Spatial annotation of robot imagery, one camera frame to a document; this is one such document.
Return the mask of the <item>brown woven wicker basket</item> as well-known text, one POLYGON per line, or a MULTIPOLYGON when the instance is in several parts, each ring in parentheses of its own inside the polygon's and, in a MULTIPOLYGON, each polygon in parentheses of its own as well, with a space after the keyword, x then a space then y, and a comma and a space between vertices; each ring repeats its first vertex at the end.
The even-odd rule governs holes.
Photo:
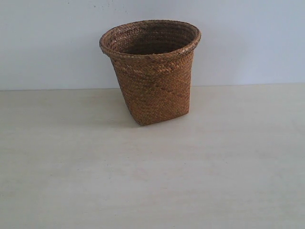
POLYGON ((187 22, 145 20, 108 30, 99 41, 133 119, 151 125, 188 114, 200 30, 187 22))

